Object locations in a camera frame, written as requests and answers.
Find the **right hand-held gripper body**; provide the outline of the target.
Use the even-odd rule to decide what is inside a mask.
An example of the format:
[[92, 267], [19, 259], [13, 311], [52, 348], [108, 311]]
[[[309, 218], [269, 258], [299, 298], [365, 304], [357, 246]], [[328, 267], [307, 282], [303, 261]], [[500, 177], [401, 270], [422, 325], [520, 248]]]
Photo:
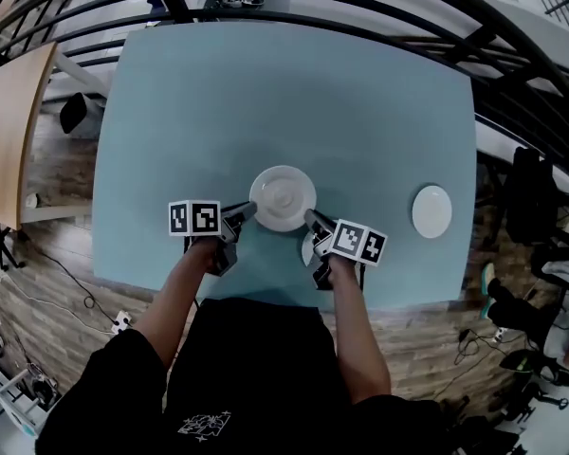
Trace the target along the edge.
[[385, 234], [375, 229], [339, 219], [331, 238], [311, 240], [311, 258], [318, 260], [318, 266], [312, 273], [316, 288], [332, 289], [328, 280], [332, 273], [329, 259], [338, 256], [354, 263], [359, 287], [363, 289], [366, 267], [379, 265], [387, 239]]

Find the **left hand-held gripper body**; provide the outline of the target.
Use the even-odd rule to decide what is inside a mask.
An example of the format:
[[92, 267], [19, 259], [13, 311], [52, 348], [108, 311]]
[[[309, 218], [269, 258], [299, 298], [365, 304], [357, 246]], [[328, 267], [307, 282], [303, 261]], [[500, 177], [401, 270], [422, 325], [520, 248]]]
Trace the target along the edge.
[[236, 243], [242, 229], [242, 216], [234, 209], [223, 210], [219, 201], [183, 200], [169, 204], [169, 235], [183, 238], [186, 253], [194, 241], [217, 239], [209, 273], [221, 277], [237, 262]]

